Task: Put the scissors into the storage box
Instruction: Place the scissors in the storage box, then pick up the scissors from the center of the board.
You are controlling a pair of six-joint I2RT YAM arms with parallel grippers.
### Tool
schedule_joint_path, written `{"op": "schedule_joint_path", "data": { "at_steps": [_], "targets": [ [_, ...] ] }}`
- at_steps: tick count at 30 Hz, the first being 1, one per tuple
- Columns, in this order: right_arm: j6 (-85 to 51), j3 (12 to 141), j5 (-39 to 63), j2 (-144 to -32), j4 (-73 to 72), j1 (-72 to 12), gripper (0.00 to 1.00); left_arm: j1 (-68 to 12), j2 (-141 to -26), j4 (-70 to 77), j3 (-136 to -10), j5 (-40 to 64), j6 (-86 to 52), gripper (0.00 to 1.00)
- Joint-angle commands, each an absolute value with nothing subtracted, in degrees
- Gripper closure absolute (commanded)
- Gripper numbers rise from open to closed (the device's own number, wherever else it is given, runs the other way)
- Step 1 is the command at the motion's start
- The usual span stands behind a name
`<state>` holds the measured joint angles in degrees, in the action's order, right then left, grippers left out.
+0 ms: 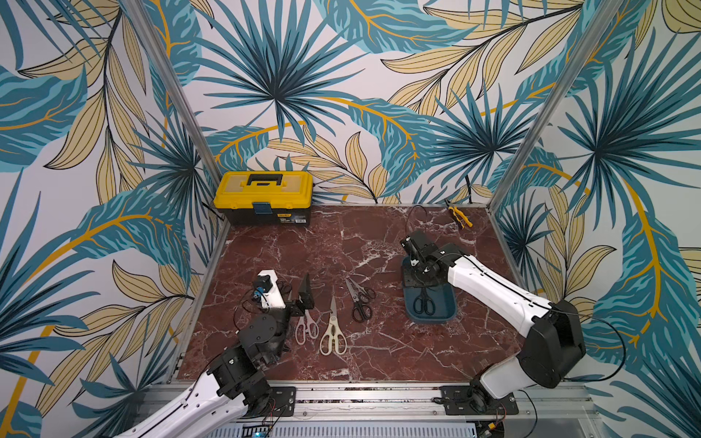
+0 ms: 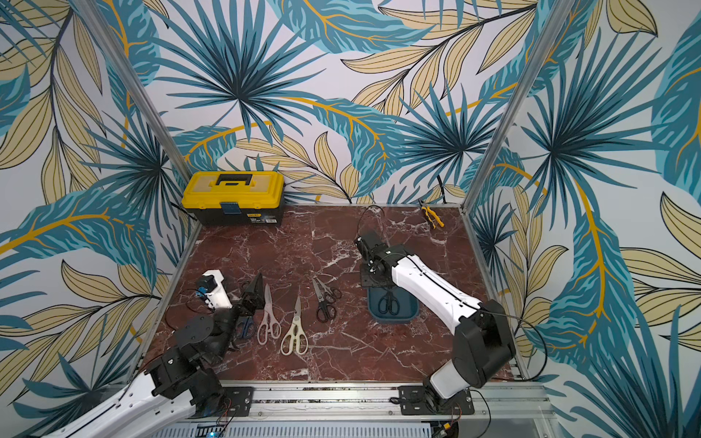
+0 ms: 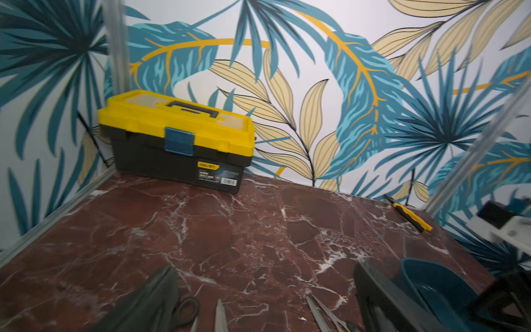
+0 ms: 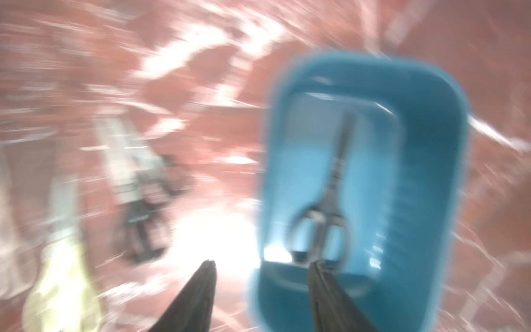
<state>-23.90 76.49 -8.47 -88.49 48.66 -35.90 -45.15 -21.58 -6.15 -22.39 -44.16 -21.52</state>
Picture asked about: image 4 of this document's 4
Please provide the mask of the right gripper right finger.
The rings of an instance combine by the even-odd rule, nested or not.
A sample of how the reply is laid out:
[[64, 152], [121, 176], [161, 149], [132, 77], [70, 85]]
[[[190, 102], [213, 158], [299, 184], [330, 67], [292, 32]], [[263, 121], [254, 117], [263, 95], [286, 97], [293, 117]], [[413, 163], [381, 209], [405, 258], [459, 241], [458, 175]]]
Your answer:
[[307, 280], [315, 331], [378, 331], [347, 295], [323, 261], [310, 264]]

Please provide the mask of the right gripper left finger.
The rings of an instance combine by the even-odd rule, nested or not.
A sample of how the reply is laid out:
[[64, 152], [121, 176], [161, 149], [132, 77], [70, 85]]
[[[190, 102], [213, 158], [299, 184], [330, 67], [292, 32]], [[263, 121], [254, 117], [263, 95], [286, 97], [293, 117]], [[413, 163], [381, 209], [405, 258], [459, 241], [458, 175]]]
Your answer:
[[216, 263], [205, 260], [149, 331], [209, 331], [216, 285]]

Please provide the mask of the all black scissors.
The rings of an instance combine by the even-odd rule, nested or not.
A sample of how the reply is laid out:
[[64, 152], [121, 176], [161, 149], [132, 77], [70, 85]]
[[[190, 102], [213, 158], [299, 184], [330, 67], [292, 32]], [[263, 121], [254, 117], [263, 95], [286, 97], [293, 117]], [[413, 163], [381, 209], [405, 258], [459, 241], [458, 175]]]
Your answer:
[[[340, 189], [348, 163], [348, 149], [354, 126], [355, 116], [347, 110], [343, 111], [341, 130], [335, 140], [334, 153], [322, 193], [316, 202], [296, 214], [286, 232], [286, 250], [292, 261], [299, 266], [308, 265], [312, 261], [327, 260], [325, 258], [327, 236], [334, 227], [339, 228], [343, 234], [343, 247], [338, 258], [332, 260], [334, 265], [329, 266], [328, 270], [337, 273], [347, 265], [351, 253], [351, 234], [348, 218], [343, 215], [340, 207]], [[306, 250], [297, 251], [293, 248], [295, 235], [305, 221], [315, 227], [313, 238]]]

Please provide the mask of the cream handled kitchen scissors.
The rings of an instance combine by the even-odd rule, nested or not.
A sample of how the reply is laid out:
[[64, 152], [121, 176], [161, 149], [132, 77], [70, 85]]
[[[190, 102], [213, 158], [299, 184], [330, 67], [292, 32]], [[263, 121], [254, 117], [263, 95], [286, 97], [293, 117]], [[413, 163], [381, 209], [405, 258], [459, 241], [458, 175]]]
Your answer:
[[79, 180], [57, 174], [50, 193], [53, 231], [22, 311], [25, 331], [99, 331], [102, 304], [91, 279], [81, 230]]

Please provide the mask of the black handled scissors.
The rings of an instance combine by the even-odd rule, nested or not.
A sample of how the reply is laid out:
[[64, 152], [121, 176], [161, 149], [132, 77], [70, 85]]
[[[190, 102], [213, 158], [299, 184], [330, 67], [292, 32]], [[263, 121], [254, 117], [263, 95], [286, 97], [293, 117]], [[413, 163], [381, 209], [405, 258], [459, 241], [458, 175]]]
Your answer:
[[170, 246], [162, 211], [190, 189], [188, 167], [157, 153], [128, 119], [98, 118], [93, 125], [111, 191], [124, 210], [116, 247], [136, 265], [158, 260]]

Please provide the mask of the teal plastic storage box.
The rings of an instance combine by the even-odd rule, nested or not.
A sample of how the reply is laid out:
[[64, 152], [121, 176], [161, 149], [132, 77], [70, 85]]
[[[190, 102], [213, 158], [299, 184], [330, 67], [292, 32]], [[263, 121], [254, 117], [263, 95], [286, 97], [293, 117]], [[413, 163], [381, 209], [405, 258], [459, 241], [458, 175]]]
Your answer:
[[[286, 250], [297, 213], [316, 202], [343, 111], [355, 116], [340, 207], [351, 253], [334, 273], [379, 331], [431, 331], [452, 248], [470, 105], [451, 75], [407, 59], [317, 53], [275, 80], [249, 291], [264, 331], [312, 331], [308, 265]], [[326, 263], [343, 247], [327, 236]]]

